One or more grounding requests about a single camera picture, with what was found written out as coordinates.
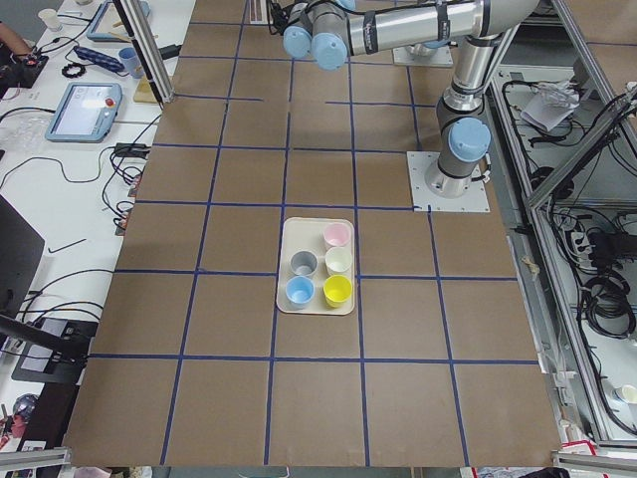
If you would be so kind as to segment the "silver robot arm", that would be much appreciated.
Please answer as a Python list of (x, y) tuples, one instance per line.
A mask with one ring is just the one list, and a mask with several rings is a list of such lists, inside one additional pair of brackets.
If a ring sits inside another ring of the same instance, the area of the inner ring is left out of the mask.
[(533, 1), (424, 1), (360, 12), (352, 1), (267, 4), (270, 32), (282, 35), (288, 55), (311, 56), (326, 71), (358, 55), (460, 40), (451, 84), (437, 105), (443, 148), (434, 169), (453, 180), (469, 177), (489, 149), (490, 131), (478, 120), (484, 90), (506, 37), (535, 7)]

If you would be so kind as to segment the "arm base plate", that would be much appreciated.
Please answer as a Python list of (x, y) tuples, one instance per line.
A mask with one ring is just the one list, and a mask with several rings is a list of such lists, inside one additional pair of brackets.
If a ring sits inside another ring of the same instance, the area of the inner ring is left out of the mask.
[(402, 66), (450, 69), (453, 60), (450, 48), (428, 48), (423, 45), (395, 48), (392, 51), (393, 63)]
[(444, 198), (427, 186), (425, 173), (436, 162), (438, 155), (436, 151), (406, 153), (413, 209), (418, 212), (489, 213), (490, 205), (483, 181), (472, 182), (459, 198)]

